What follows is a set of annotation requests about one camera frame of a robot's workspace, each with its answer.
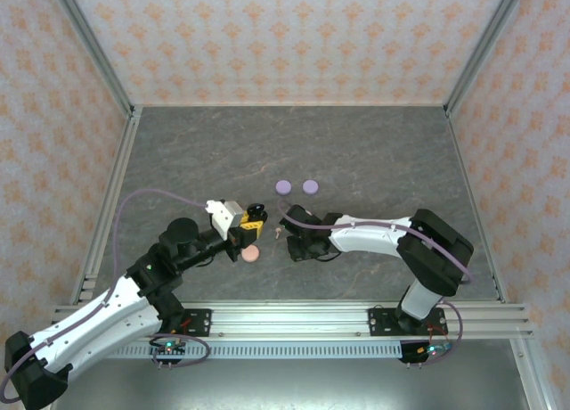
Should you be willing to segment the small circuit board with LED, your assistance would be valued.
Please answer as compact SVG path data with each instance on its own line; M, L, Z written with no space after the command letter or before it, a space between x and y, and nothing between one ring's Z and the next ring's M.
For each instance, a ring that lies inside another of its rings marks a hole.
M450 342L430 343L427 340L407 340L401 342L402 356L399 360L407 365L425 364L430 358L441 357L452 348Z
M149 341L151 354L156 358L182 357L186 354L186 343L180 339L155 338Z

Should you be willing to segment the grey metal panel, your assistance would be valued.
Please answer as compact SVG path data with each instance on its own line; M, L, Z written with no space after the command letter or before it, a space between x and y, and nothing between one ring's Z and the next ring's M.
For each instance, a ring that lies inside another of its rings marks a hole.
M510 362L455 356L421 369L395 360L210 360L180 370L108 360L55 410L530 410Z

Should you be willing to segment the long aluminium base rail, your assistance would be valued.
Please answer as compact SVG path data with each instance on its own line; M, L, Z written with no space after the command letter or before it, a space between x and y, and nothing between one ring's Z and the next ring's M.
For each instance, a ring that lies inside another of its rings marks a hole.
M79 322L66 340L92 339L113 327L140 339L148 328L158 325L153 309L118 299L88 315L96 303L59 307L53 317L55 331ZM369 337L368 309L380 305L395 308L394 301L366 300L213 300L186 301L183 308L212 310L210 338L216 340L345 340ZM533 324L521 304L499 301L460 301L440 304L451 339L518 339L534 336Z

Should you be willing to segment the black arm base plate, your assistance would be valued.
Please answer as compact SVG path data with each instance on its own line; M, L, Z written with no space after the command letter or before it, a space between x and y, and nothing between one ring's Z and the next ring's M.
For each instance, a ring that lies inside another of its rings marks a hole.
M179 324L180 333L197 338L208 337L212 324L212 310L208 308L186 308Z
M377 305L368 309L371 336L444 336L448 333L444 310L433 307L427 317L418 320L399 307Z

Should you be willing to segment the aluminium table side rail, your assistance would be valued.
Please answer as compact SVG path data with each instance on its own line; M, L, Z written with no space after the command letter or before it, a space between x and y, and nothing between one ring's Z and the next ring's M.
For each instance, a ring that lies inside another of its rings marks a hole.
M133 107L132 111L127 115L126 123L118 140L91 241L87 246L86 254L71 293L70 304L72 306L75 306L80 301L80 296L86 289L85 282L91 278L96 278L98 275L142 111L142 105Z
M489 270L490 270L490 276L493 279L493 285L494 285L494 288L496 290L498 300L501 304L509 303L509 295L507 292L507 286L504 282L504 278L503 278L503 275L501 273L500 267L498 266L492 245L491 245L491 243L490 243L490 241L486 235L487 230L486 230L485 222L481 218L479 206L478 206L477 200L476 200L476 193L474 192L474 187L473 187L473 185L471 183L471 179L469 177L467 163L464 160L463 153L462 153L462 150L460 148L460 142L459 142L459 138L458 138L459 134L454 128L454 125L452 122L452 116L447 111L445 112L445 114L446 114L445 117L446 117L447 127L449 128L449 132L450 132L450 135L452 137L452 142L453 142L454 148L457 152L458 161L460 163L460 169L461 169L464 181L466 183L469 201L470 201L471 207L472 207L473 212L474 212L477 230L478 230L481 242L482 242L482 247L484 250L484 254L486 256L487 265L488 265Z

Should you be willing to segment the aluminium frame post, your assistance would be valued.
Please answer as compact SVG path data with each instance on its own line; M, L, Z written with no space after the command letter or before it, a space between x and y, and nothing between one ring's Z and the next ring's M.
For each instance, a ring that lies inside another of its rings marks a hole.
M503 28L508 23L511 14L517 8L518 2L519 0L500 0L492 13L481 37L478 39L475 48L468 57L466 65L453 86L447 102L444 104L445 116L448 119L460 107L462 99L475 81L477 73L484 65L487 56L494 47Z
M133 114L134 105L126 93L126 89L121 84L115 70L113 69L107 54L102 49L97 36L89 24L84 12L77 0L57 0L62 10L67 14L72 28L82 42L84 48L89 53L94 62L94 66L100 72L104 83L110 90L110 93L123 111L130 117Z

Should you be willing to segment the aluminium frame rail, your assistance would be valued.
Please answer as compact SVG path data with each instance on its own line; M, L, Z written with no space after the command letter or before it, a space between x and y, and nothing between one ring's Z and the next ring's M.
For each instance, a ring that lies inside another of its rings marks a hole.
M509 342L529 410L557 410L537 340L511 339Z

